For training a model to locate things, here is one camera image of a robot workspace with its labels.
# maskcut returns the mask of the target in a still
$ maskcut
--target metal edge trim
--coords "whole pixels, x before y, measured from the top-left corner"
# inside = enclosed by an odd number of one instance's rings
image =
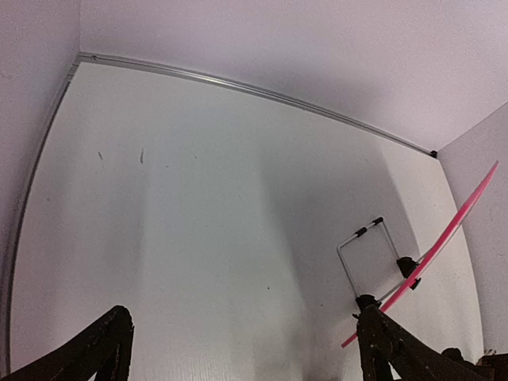
[[[46,117],[44,118],[40,141],[35,146],[37,153],[32,158],[32,162],[28,165],[28,170],[26,172],[27,177],[21,187],[15,205],[16,213],[14,215],[12,229],[7,236],[6,250],[3,253],[4,256],[2,259],[2,272],[0,273],[0,379],[10,374],[10,314],[12,308],[14,270],[16,267],[17,249],[21,237],[21,227],[28,205],[29,194],[52,123],[64,100],[64,96],[71,84],[72,76],[78,64],[79,62],[76,56],[74,63],[63,78],[62,84],[56,92]]]
[[[392,135],[391,133],[387,133],[378,129],[372,125],[367,123],[363,123],[362,121],[357,121],[352,117],[348,117],[343,114],[336,113],[332,110],[327,110],[323,107],[314,105],[312,103],[305,102],[300,99],[292,98],[284,94],[280,94],[271,90],[266,90],[261,87],[256,87],[253,85],[249,85],[247,83],[237,82],[231,79],[226,79],[222,77],[218,77],[215,75],[209,75],[206,73],[201,73],[199,71],[192,71],[183,69],[181,67],[173,67],[169,65],[164,65],[161,63],[153,63],[143,60],[135,60],[131,58],[125,58],[120,56],[108,56],[103,54],[97,54],[92,52],[80,52],[78,54],[77,63],[81,62],[89,62],[94,64],[104,64],[108,66],[115,67],[125,67],[140,71],[148,71],[152,73],[162,74],[162,75],[170,75],[173,77],[179,77],[182,79],[190,79],[193,81],[208,83],[215,86],[225,87],[231,90],[237,90],[242,93],[256,95],[261,98],[270,99],[272,101],[280,102],[285,105],[293,106],[299,108],[300,110],[309,111],[313,114],[321,115],[323,117],[327,117],[333,119],[334,121],[342,122],[346,125],[350,125],[352,127],[362,129],[363,131],[368,131],[369,133],[374,133],[379,137],[383,137],[385,139],[391,140],[395,143],[401,144],[407,148],[411,148],[417,152],[423,153],[427,156],[431,156],[435,158],[435,154],[423,147],[420,147],[416,144],[413,144],[407,140],[403,140],[400,137]]]

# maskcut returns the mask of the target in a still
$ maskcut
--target black joint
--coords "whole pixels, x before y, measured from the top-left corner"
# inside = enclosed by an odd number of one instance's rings
[[[410,289],[413,291],[416,290],[416,287],[418,287],[418,284],[420,284],[420,282],[421,282],[421,278],[415,279],[413,284],[410,286]]]
[[[418,266],[418,264],[413,260],[413,258],[410,258],[408,256],[403,256],[402,258],[399,258],[397,260],[397,265],[400,272],[402,273],[402,276],[406,279],[410,277],[411,273]]]
[[[372,223],[374,224],[374,226],[380,224],[381,222],[383,222],[383,218],[382,217],[377,217]]]
[[[357,237],[363,236],[367,232],[367,228],[364,226],[362,229],[358,230],[355,234]]]
[[[376,306],[378,308],[381,307],[381,302],[378,300],[375,300],[375,298],[369,294],[360,295],[355,300],[356,300],[356,304],[360,308],[360,311],[365,310],[369,306]]]

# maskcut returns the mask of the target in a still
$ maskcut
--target black tape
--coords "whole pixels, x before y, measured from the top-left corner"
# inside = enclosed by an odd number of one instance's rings
[[[355,234],[357,237],[363,236],[367,232],[367,228],[364,226],[362,229],[358,230]]]

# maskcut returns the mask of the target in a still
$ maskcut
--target pink stick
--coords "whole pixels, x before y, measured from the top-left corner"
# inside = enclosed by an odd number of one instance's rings
[[[425,270],[425,268],[430,264],[432,259],[441,251],[441,249],[448,243],[448,240],[453,236],[453,234],[458,230],[462,221],[466,218],[471,208],[476,204],[479,200],[480,196],[483,194],[487,185],[492,180],[492,176],[495,171],[498,169],[499,162],[496,160],[495,164],[492,166],[485,179],[478,185],[475,191],[469,196],[468,200],[460,207],[459,211],[452,219],[452,221],[448,224],[444,232],[437,239],[436,243],[433,247],[427,252],[424,260],[416,267],[416,269],[411,273],[410,277],[406,279],[406,281],[392,294],[392,296],[381,306],[380,310],[382,312],[387,311],[390,307],[392,307],[410,288],[413,284],[414,280]],[[352,343],[356,339],[356,333],[351,335],[344,343],[342,343],[342,348],[348,346],[348,344]]]

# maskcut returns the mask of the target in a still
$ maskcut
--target pink plastic strip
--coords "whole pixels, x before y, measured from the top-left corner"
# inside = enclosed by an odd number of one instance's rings
[[[433,247],[427,252],[424,260],[416,267],[416,269],[411,273],[410,277],[406,279],[406,281],[392,294],[392,296],[379,308],[382,312],[386,312],[390,307],[392,307],[410,288],[413,284],[414,280],[425,270],[427,266],[429,266],[430,262],[432,262],[433,258],[441,251],[441,249],[448,243],[448,240],[453,236],[453,234],[458,230],[462,221],[466,218],[471,208],[476,204],[479,200],[480,196],[483,194],[487,185],[492,180],[492,176],[498,169],[499,162],[496,161],[492,166],[485,179],[478,185],[475,191],[469,196],[468,200],[460,207],[459,211],[452,219],[452,221],[448,224],[444,232],[437,239],[436,243]],[[342,343],[342,348],[345,348],[350,343],[352,343],[356,339],[356,333],[350,336],[344,343]]]

